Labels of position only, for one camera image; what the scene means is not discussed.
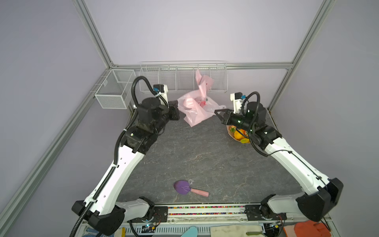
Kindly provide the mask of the pink plastic bag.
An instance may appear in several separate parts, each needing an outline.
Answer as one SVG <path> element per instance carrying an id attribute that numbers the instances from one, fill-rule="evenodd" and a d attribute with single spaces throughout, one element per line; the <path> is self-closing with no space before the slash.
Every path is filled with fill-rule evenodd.
<path id="1" fill-rule="evenodd" d="M 207 95 L 214 83 L 211 77 L 202 75 L 199 70 L 196 70 L 195 80 L 198 89 L 178 99 L 178 109 L 185 114 L 184 120 L 190 127 L 211 118 L 216 110 L 226 109 L 225 105 L 219 105 Z"/>

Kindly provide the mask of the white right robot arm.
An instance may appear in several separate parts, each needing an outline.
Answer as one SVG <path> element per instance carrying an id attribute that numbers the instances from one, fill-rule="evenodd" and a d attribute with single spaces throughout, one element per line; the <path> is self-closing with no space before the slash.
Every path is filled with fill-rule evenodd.
<path id="1" fill-rule="evenodd" d="M 259 214 L 272 219 L 276 214 L 302 214 L 313 222 L 320 222 L 339 202 L 343 183 L 337 178 L 314 168 L 285 140 L 282 134 L 266 123 L 267 110 L 258 92 L 248 96 L 231 94 L 233 109 L 215 110 L 222 124 L 233 126 L 254 150 L 264 157 L 272 157 L 299 183 L 302 192 L 292 195 L 267 196 L 261 201 Z"/>

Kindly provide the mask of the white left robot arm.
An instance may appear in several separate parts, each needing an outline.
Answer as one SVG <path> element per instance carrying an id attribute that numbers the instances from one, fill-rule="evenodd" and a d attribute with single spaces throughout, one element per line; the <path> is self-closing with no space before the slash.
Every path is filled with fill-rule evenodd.
<path id="1" fill-rule="evenodd" d="M 138 76 L 131 85 L 131 96 L 136 106 L 130 122 L 120 133 L 114 147 L 114 158 L 101 181 L 86 197 L 72 206 L 78 216 L 70 236 L 77 234 L 83 221 L 97 230 L 98 236 L 110 236 L 125 221 L 151 221 L 155 203 L 146 197 L 117 202 L 122 188 L 137 164 L 164 133 L 171 120 L 179 120 L 178 101 L 168 101 L 164 85 L 152 86 L 144 76 Z"/>

